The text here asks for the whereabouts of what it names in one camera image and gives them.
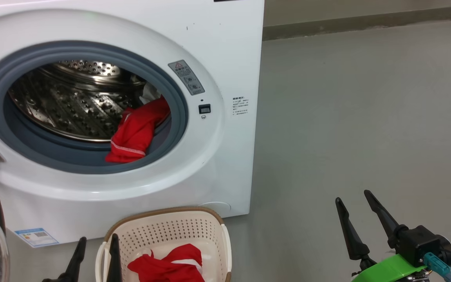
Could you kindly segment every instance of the front-loading washing machine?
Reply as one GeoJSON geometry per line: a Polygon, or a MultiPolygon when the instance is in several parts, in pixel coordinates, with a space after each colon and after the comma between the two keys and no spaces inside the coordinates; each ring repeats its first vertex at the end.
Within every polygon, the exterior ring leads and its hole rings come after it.
{"type": "Polygon", "coordinates": [[[262,23],[263,0],[0,0],[6,227],[43,246],[165,207],[247,214],[262,23]],[[149,92],[170,114],[145,157],[106,162],[149,92]]]}

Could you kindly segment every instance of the gray concrete floor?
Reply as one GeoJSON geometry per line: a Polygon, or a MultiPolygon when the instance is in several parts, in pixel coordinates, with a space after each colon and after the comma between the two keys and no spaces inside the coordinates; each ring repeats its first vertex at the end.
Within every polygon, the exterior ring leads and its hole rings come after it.
{"type": "MultiPolygon", "coordinates": [[[[364,189],[451,240],[451,22],[264,43],[252,209],[226,219],[233,281],[349,281],[337,196],[371,257],[388,257],[364,189]]],[[[11,282],[56,277],[75,247],[8,242],[11,282]]]]}

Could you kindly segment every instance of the gray wall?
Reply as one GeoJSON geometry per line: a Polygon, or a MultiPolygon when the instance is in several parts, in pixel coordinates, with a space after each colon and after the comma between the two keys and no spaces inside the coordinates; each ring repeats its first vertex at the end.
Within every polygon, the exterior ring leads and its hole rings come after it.
{"type": "Polygon", "coordinates": [[[264,26],[451,7],[451,0],[265,0],[264,26]]]}

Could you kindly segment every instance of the red cloth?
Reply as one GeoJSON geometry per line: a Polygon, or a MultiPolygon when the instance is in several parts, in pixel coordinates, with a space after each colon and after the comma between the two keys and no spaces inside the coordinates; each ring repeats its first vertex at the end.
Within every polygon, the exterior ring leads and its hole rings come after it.
{"type": "Polygon", "coordinates": [[[161,260],[155,259],[151,251],[151,255],[142,255],[128,264],[128,269],[138,273],[140,282],[204,282],[198,267],[193,263],[199,264],[201,269],[201,251],[187,244],[174,248],[161,260]]]}
{"type": "Polygon", "coordinates": [[[127,108],[111,138],[111,152],[106,162],[130,163],[145,157],[154,136],[154,128],[170,113],[170,107],[161,97],[134,110],[127,108]]]}

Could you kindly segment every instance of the white plastic basket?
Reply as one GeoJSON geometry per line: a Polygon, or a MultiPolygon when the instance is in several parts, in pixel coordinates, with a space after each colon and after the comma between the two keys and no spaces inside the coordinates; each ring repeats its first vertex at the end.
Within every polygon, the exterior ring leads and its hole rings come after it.
{"type": "Polygon", "coordinates": [[[107,232],[95,262],[96,282],[105,282],[109,270],[112,234],[119,237],[121,271],[124,282],[138,282],[138,274],[127,265],[145,253],[156,259],[184,244],[193,244],[202,253],[205,282],[231,280],[231,242],[222,218],[204,207],[170,208],[127,217],[107,232]]]}

